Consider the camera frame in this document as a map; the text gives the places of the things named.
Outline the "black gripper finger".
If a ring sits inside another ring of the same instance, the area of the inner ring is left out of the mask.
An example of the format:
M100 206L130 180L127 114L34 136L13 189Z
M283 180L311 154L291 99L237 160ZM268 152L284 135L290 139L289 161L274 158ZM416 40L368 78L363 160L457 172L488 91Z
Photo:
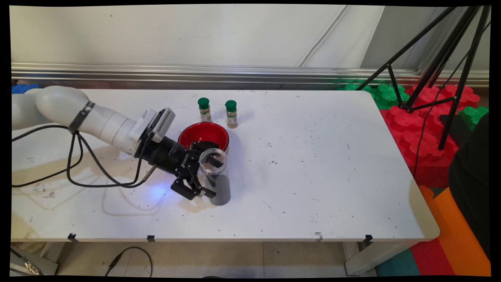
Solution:
M190 149L202 154L206 150L210 149L220 149L220 146L217 143L211 141L193 141L190 145ZM210 152L206 157L201 161L202 164L211 165L213 167L221 167L222 162L218 160L218 152Z
M171 184L172 191L183 196L188 200L193 200L195 197L208 197L210 199L215 197L215 191L208 189L202 185L199 180L199 175L189 177L181 177L175 175L175 180Z

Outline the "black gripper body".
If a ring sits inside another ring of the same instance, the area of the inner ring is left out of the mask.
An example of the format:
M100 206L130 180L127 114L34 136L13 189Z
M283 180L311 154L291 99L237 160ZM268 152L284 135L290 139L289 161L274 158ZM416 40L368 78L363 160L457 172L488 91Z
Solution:
M200 150L190 150L180 143L164 137L159 143L153 140L154 133L141 139L135 157L143 159L160 170L181 179L198 177Z

